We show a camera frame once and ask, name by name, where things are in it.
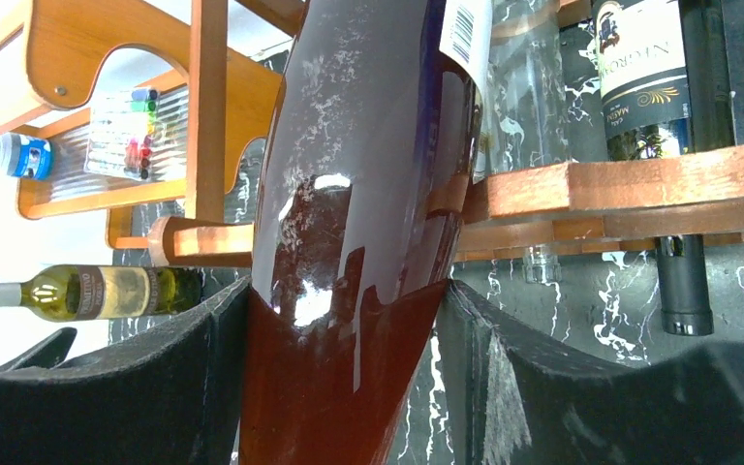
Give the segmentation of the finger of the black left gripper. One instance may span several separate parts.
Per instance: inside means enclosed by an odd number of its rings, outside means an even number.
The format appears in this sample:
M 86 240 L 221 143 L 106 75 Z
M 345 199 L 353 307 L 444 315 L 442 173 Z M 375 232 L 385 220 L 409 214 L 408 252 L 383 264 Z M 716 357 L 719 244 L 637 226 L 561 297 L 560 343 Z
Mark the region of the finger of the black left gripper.
M 62 327 L 37 344 L 0 365 L 0 372 L 29 367 L 53 368 L 63 362 L 77 337 L 74 327 Z

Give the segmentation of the dark red bottle gold cap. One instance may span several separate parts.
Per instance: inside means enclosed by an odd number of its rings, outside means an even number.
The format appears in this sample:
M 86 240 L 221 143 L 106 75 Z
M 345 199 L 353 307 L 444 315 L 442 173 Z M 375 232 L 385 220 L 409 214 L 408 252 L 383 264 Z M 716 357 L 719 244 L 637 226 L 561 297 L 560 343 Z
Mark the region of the dark red bottle gold cap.
M 383 464 L 445 293 L 488 1 L 311 1 L 267 138 L 243 464 Z

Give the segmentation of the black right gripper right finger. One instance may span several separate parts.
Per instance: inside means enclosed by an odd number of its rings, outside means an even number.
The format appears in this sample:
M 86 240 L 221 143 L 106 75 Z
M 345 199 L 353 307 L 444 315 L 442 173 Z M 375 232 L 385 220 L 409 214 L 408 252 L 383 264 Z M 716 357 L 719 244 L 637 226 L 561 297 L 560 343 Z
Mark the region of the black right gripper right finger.
M 744 344 L 630 368 L 452 281 L 439 348 L 459 464 L 744 464 Z

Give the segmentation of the green wine bottle white neck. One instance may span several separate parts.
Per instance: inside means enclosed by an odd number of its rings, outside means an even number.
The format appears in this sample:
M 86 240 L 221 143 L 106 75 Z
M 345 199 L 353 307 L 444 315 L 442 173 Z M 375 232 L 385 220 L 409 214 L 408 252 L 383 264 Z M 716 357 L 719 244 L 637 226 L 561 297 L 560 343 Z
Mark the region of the green wine bottle white neck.
M 0 282 L 0 307 L 54 323 L 169 316 L 201 303 L 203 284 L 192 268 L 57 264 L 25 282 Z

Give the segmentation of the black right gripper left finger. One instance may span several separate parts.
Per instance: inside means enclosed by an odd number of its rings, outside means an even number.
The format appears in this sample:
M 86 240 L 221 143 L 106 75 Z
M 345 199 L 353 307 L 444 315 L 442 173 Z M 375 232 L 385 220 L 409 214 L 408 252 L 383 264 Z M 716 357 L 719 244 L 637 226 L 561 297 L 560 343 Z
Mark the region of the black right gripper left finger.
M 249 282 L 53 368 L 0 372 L 0 464 L 227 464 Z

